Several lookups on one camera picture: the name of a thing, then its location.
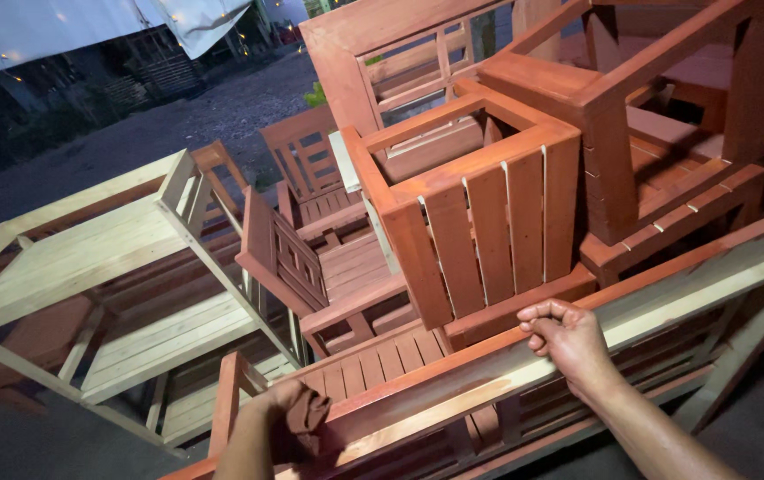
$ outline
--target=right hand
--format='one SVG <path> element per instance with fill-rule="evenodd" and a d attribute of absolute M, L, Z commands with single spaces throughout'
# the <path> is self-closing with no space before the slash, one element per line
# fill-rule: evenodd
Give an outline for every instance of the right hand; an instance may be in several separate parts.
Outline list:
<path fill-rule="evenodd" d="M 518 312 L 521 330 L 533 336 L 528 346 L 551 356 L 565 375 L 569 390 L 587 404 L 626 384 L 607 353 L 604 333 L 589 310 L 557 299 L 541 301 Z"/>

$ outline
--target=chair backrest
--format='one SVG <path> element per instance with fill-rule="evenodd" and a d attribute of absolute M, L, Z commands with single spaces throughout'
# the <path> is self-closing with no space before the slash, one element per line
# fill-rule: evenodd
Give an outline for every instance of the chair backrest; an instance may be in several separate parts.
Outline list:
<path fill-rule="evenodd" d="M 217 195 L 223 202 L 225 202 L 225 205 L 231 210 L 231 213 L 238 215 L 239 207 L 237 206 L 237 203 L 228 193 L 222 180 L 219 179 L 219 176 L 213 169 L 220 166 L 226 167 L 231 174 L 231 177 L 237 182 L 241 191 L 249 186 L 249 182 L 237 168 L 237 165 L 234 163 L 234 160 L 231 159 L 231 156 L 227 153 L 227 149 L 225 149 L 225 145 L 223 145 L 222 141 L 217 140 L 206 147 L 199 148 L 192 152 L 192 156 L 196 165 L 199 166 L 199 170 L 201 170 L 207 180 L 210 180 L 213 191 L 217 192 Z"/>
<path fill-rule="evenodd" d="M 337 129 L 328 105 L 260 129 L 275 165 L 299 203 L 344 186 L 328 139 Z"/>
<path fill-rule="evenodd" d="M 320 258 L 284 217 L 247 187 L 240 251 L 235 259 L 299 317 L 328 306 Z"/>

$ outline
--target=chair seat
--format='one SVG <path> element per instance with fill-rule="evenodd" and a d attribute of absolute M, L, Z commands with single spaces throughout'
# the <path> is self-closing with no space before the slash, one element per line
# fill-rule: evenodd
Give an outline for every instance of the chair seat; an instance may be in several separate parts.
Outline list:
<path fill-rule="evenodd" d="M 382 247 L 372 232 L 320 255 L 329 304 L 391 276 Z"/>

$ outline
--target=wooden furniture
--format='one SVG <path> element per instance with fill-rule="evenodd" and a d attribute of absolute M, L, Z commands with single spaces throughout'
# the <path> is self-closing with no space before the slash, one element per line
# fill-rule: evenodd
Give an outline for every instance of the wooden furniture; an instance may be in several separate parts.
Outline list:
<path fill-rule="evenodd" d="M 338 128 L 362 136 L 396 123 L 408 112 L 453 98 L 453 83 L 473 76 L 494 53 L 487 16 L 508 12 L 520 34 L 560 5 L 559 0 L 364 0 L 299 25 Z M 535 52 L 555 59 L 558 35 Z M 410 140 L 403 138 L 400 142 Z M 399 162 L 440 163 L 480 146 L 474 123 L 442 126 L 379 155 Z"/>
<path fill-rule="evenodd" d="M 764 220 L 577 304 L 595 311 L 614 363 L 648 398 L 695 391 L 674 417 L 695 433 L 764 349 Z M 326 420 L 329 454 L 301 477 L 493 478 L 604 430 L 520 329 L 442 358 L 414 325 L 374 340 L 379 364 L 362 344 L 291 375 L 340 399 Z M 401 370 L 386 368 L 383 350 Z M 165 478 L 210 478 L 217 462 Z"/>
<path fill-rule="evenodd" d="M 317 255 L 251 188 L 237 263 L 300 318 L 326 357 L 414 320 L 401 275 L 392 275 L 372 232 Z"/>
<path fill-rule="evenodd" d="M 764 145 L 764 1 L 717 0 L 624 62 L 618 55 L 610 3 L 571 0 L 478 69 L 486 85 L 582 130 L 589 230 L 608 246 L 757 160 Z M 525 56 L 581 16 L 593 70 Z M 675 160 L 692 150 L 703 150 L 709 160 L 668 189 L 637 191 L 630 138 L 638 136 L 638 126 L 629 125 L 626 97 L 702 44 L 735 29 L 739 42 L 725 134 L 676 139 Z"/>
<path fill-rule="evenodd" d="M 337 129 L 321 105 L 259 130 L 284 178 L 276 185 L 279 212 L 312 245 L 340 245 L 340 236 L 366 224 L 361 196 L 345 190 L 335 163 L 328 134 Z"/>
<path fill-rule="evenodd" d="M 429 330 L 562 278 L 572 263 L 579 130 L 472 80 L 455 88 L 458 98 L 385 130 L 341 130 Z M 389 180 L 392 158 L 373 157 L 478 120 L 482 148 L 428 170 L 400 166 L 412 169 L 400 170 L 405 180 Z"/>
<path fill-rule="evenodd" d="M 154 184 L 160 184 L 157 192 L 66 230 L 35 242 L 25 236 L 60 219 L 99 213 L 109 204 L 118 205 L 119 200 L 153 189 Z M 220 263 L 217 257 L 220 253 L 224 257 L 225 250 L 217 250 L 214 255 L 200 240 L 205 223 L 215 219 L 211 213 L 214 208 L 208 211 L 210 204 L 223 213 L 230 211 L 218 196 L 212 195 L 210 181 L 184 150 L 0 224 L 0 252 L 14 241 L 21 248 L 0 272 L 0 326 L 70 296 L 92 296 L 96 287 L 126 275 L 131 275 L 128 284 L 141 282 L 147 287 L 144 291 L 152 296 L 141 303 L 127 296 L 113 298 L 106 306 L 98 305 L 58 373 L 45 370 L 1 344 L 0 363 L 167 448 L 171 445 L 165 437 L 100 403 L 257 331 L 269 338 L 291 368 L 300 367 L 298 344 L 285 344 L 261 314 L 265 311 L 265 295 L 258 284 L 231 262 L 230 256 L 225 259 L 226 267 Z M 239 228 L 233 215 L 226 215 L 226 221 Z M 147 268 L 147 275 L 139 276 L 138 269 L 162 263 L 187 246 L 209 271 L 205 277 L 185 284 L 183 279 L 190 277 L 184 275 L 192 276 L 197 267 L 186 264 L 185 270 L 169 282 L 182 280 L 183 289 L 177 289 L 177 284 L 167 288 L 161 284 L 166 278 L 160 268 L 171 270 L 178 266 L 171 262 L 155 270 Z M 230 245 L 224 248 L 230 251 Z M 97 296 L 93 301 L 102 302 Z M 107 333 L 98 338 L 99 328 L 105 328 Z M 76 387 L 72 385 L 74 373 L 93 338 L 97 344 L 95 356 L 82 384 Z"/>

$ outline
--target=dirt ground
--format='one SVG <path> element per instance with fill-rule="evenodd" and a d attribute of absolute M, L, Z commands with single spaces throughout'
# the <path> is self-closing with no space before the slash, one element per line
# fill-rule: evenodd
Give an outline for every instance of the dirt ground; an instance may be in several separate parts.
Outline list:
<path fill-rule="evenodd" d="M 285 49 L 265 68 L 223 73 L 196 98 L 132 115 L 0 172 L 0 222 L 217 138 L 249 182 L 261 188 L 280 180 L 258 128 L 308 109 L 302 93 L 317 80 L 307 54 Z"/>

